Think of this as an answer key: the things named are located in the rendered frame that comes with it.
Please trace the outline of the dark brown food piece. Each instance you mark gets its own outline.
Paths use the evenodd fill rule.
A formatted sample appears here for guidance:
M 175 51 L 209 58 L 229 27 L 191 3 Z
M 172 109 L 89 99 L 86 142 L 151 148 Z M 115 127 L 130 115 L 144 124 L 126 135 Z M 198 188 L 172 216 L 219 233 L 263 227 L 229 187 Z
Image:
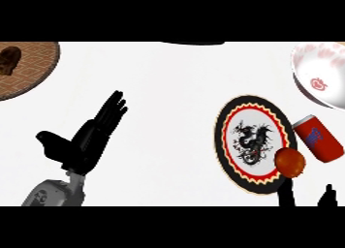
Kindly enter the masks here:
M 22 50 L 16 46 L 7 46 L 0 52 L 0 75 L 9 76 L 22 59 Z

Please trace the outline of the black-rimmed dragon plate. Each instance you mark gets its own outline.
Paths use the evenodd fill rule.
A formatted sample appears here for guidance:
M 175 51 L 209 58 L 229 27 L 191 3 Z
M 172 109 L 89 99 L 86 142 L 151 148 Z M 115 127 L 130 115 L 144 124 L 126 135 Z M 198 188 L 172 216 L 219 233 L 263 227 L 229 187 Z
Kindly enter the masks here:
M 258 96 L 235 97 L 218 116 L 215 149 L 225 174 L 247 192 L 278 191 L 284 176 L 275 154 L 284 147 L 298 148 L 298 142 L 280 108 Z

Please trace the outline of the red can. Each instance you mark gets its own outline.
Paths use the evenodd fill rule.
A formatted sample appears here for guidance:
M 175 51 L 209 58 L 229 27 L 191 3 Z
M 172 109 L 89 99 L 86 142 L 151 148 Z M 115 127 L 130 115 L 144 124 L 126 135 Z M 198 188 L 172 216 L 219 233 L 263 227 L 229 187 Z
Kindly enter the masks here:
M 329 163 L 343 156 L 343 146 L 315 115 L 299 120 L 293 130 L 321 162 Z

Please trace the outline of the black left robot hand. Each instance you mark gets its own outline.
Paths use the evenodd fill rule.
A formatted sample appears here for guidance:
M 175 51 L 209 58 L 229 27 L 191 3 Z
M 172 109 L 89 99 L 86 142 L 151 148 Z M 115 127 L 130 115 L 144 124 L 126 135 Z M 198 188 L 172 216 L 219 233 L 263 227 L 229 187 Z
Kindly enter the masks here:
M 126 111 L 123 92 L 114 91 L 96 117 L 83 124 L 71 140 L 49 131 L 37 134 L 44 155 L 62 163 L 64 170 L 78 175 L 86 175 L 93 170 Z

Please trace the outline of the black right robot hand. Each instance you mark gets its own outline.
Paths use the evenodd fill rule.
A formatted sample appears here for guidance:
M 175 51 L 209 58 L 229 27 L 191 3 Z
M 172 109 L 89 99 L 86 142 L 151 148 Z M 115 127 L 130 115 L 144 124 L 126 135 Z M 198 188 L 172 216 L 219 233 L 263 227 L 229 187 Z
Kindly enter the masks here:
M 280 206 L 293 207 L 295 197 L 293 197 L 293 180 L 287 178 L 280 186 L 278 189 L 278 197 L 280 197 Z M 336 190 L 333 189 L 332 185 L 326 185 L 326 190 L 323 196 L 318 201 L 318 206 L 336 206 L 337 199 L 336 199 Z

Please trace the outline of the round brown woven placemat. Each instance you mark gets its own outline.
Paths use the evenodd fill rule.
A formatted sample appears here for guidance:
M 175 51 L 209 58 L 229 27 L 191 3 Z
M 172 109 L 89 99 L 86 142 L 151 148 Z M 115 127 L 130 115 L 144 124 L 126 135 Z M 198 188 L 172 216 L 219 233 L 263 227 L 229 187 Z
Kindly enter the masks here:
M 0 52 L 18 47 L 22 58 L 9 76 L 0 75 L 0 101 L 28 92 L 52 74 L 61 59 L 58 42 L 0 42 Z

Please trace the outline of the red-orange tomato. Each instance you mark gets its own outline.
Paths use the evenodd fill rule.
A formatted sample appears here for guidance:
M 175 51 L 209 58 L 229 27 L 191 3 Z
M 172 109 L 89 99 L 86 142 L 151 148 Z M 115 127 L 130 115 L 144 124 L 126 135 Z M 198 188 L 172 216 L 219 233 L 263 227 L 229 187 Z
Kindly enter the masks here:
M 287 178 L 298 177 L 306 166 L 306 160 L 300 152 L 289 147 L 281 148 L 275 154 L 275 166 Z

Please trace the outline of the white bowl with red prints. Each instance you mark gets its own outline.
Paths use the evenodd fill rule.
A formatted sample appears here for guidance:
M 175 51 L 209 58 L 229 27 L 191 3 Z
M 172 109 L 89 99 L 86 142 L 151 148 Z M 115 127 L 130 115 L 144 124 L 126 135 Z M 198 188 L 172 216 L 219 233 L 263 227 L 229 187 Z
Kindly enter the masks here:
M 290 68 L 308 99 L 345 111 L 345 45 L 337 42 L 300 43 L 290 53 Z

